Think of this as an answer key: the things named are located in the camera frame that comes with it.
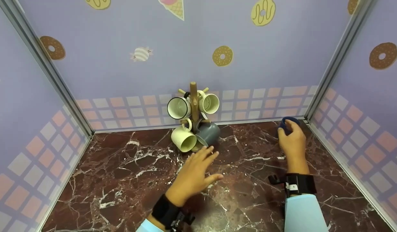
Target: gray mug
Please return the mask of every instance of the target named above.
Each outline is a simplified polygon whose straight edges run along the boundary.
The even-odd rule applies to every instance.
[[[208,147],[217,142],[220,136],[220,128],[213,122],[200,123],[202,119],[198,121],[198,129],[195,133],[197,141]]]

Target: checkered pattern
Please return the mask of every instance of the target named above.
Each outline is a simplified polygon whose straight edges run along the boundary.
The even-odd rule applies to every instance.
[[[86,141],[66,107],[38,131],[0,174],[0,232],[38,228],[79,161]]]
[[[333,89],[313,124],[397,221],[397,138]]]
[[[207,115],[213,121],[270,119],[302,116],[317,86],[296,86],[269,89],[209,91],[220,99],[220,108]],[[95,130],[144,128],[176,125],[166,105],[176,94],[78,100],[77,104]]]

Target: wooden mug stand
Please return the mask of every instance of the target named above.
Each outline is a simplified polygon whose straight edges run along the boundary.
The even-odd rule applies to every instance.
[[[178,92],[181,94],[185,94],[185,91],[182,89],[178,89]],[[193,133],[197,132],[198,128],[198,120],[200,119],[200,110],[198,109],[198,98],[199,94],[197,92],[197,83],[192,81],[190,82],[190,101],[191,101],[191,122],[193,123]],[[211,121],[208,119],[201,120],[202,123],[210,123]],[[186,120],[181,120],[181,124],[188,123]]]

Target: dark blue object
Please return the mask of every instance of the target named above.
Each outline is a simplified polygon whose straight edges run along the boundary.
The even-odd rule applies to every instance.
[[[281,123],[280,123],[280,125],[279,125],[278,127],[279,127],[279,128],[280,128],[280,127],[283,128],[283,129],[284,129],[284,133],[285,133],[286,135],[289,135],[289,134],[291,134],[292,131],[289,130],[289,129],[287,129],[286,120],[293,121],[293,122],[297,123],[297,125],[300,125],[300,121],[299,121],[298,119],[296,119],[296,118],[293,118],[293,117],[284,117],[284,118],[281,120]]]

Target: light blue sleeve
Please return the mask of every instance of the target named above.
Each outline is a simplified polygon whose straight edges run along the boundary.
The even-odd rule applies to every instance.
[[[149,220],[145,219],[140,227],[135,232],[163,232],[160,228],[156,227]]]
[[[304,194],[286,200],[285,232],[328,232],[315,195]]]

